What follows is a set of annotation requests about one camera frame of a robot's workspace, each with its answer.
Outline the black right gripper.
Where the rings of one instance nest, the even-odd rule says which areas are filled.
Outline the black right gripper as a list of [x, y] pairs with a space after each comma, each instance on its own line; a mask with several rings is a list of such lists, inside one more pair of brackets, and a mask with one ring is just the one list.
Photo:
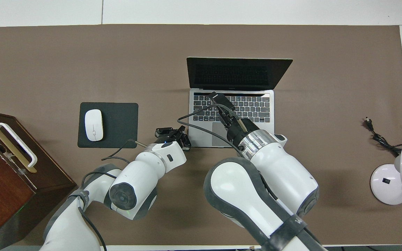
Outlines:
[[[250, 119], [238, 119], [238, 116], [234, 112], [235, 107], [222, 93], [211, 92], [208, 98], [212, 100], [212, 104], [218, 112], [218, 119], [224, 125], [227, 130], [227, 139], [234, 146], [241, 149], [240, 143], [248, 134], [255, 130], [255, 124]], [[240, 125], [240, 122], [246, 127], [244, 131]]]

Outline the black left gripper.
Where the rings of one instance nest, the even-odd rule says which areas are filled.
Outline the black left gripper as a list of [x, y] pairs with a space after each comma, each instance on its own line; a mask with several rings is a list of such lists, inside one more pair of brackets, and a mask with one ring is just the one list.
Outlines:
[[155, 137], [157, 144], [165, 144], [171, 142], [177, 142], [183, 151], [190, 151], [191, 142], [188, 135], [185, 134], [185, 126], [180, 126], [177, 130], [177, 134], [174, 135], [174, 129], [172, 127], [157, 128], [155, 130]]

